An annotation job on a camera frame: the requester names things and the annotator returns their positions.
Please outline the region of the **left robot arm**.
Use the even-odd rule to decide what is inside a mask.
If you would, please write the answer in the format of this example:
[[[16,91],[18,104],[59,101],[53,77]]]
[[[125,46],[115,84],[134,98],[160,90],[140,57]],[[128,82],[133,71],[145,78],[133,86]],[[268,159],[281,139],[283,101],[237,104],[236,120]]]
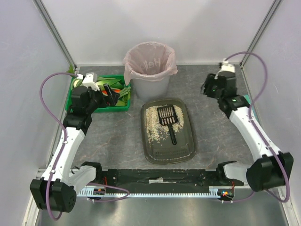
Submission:
[[[104,84],[106,94],[91,87],[78,86],[71,92],[71,105],[63,120],[61,140],[53,159],[40,179],[33,179],[30,191],[40,210],[71,212],[77,194],[90,182],[102,182],[100,163],[84,162],[79,170],[70,174],[71,165],[79,145],[92,122],[92,113],[98,108],[114,106],[119,94]]]

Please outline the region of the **dark translucent litter box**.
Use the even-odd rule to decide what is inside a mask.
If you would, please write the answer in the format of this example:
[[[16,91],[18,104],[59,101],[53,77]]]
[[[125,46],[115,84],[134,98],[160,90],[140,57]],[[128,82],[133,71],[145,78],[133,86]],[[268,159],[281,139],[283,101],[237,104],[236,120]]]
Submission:
[[[183,132],[175,134],[177,144],[171,138],[160,143],[149,143],[146,131],[146,109],[158,105],[176,105],[184,115]],[[141,135],[145,158],[153,164],[174,164],[190,160],[196,154],[195,133],[186,104],[179,98],[161,98],[146,102],[141,108]]]

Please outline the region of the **black slotted litter scoop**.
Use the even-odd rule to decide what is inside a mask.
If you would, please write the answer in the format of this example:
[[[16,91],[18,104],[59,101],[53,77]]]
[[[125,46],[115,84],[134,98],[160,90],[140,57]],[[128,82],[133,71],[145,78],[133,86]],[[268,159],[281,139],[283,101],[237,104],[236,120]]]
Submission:
[[[178,122],[178,118],[173,105],[165,105],[157,108],[159,123],[162,126],[167,126],[169,129],[170,138],[173,145],[177,144],[173,125]]]

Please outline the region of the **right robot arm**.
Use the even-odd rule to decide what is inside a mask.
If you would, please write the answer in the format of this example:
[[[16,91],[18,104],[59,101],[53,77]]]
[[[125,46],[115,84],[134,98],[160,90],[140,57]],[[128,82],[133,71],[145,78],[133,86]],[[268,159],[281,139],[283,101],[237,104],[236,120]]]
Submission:
[[[222,177],[246,183],[255,192],[288,185],[293,156],[280,151],[269,139],[256,120],[249,102],[237,94],[235,73],[210,73],[201,90],[207,97],[217,99],[220,110],[236,126],[254,160],[252,165],[236,161],[218,164]]]

